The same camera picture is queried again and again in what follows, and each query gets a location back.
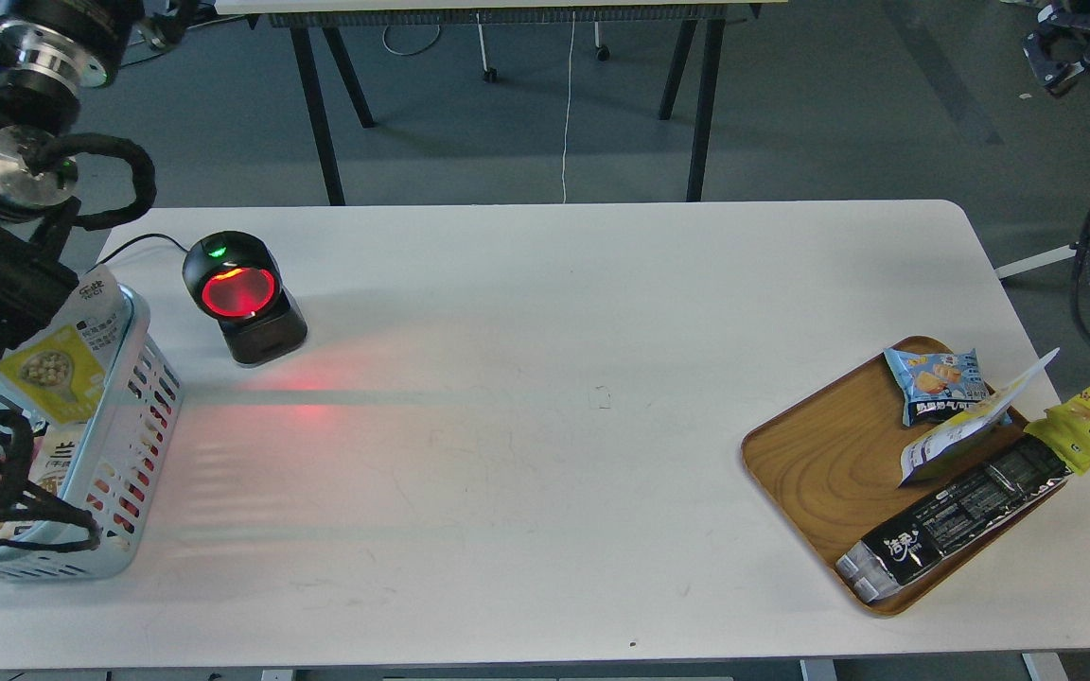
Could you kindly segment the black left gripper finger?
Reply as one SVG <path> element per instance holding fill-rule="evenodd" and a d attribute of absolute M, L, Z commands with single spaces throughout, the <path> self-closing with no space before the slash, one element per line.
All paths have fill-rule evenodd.
<path fill-rule="evenodd" d="M 172 1 L 168 13 L 140 19 L 140 35 L 152 50 L 174 50 L 185 39 L 198 12 L 199 1 Z"/>

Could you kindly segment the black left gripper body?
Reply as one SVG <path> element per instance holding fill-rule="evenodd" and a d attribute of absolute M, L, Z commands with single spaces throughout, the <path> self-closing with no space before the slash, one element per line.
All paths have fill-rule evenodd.
<path fill-rule="evenodd" d="M 0 1 L 0 44 L 19 66 L 69 90 L 116 81 L 140 1 Z"/>

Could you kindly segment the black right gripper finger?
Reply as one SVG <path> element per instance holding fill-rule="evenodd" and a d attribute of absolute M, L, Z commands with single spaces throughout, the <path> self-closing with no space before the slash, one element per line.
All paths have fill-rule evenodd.
<path fill-rule="evenodd" d="M 1038 85 L 1049 96 L 1071 92 L 1083 72 L 1090 1 L 1038 1 L 1036 26 L 1024 38 L 1024 54 Z"/>

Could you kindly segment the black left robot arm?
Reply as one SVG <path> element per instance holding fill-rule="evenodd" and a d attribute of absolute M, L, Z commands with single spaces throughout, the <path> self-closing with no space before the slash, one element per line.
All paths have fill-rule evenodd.
<path fill-rule="evenodd" d="M 133 141 L 74 133 L 78 92 L 116 80 L 133 33 L 168 52 L 199 3 L 147 14 L 140 1 L 0 1 L 0 358 L 52 323 L 78 277 L 61 255 L 74 229 L 108 230 L 156 199 L 150 155 Z M 95 550 L 88 510 L 27 478 L 33 428 L 0 409 L 0 547 Z"/>

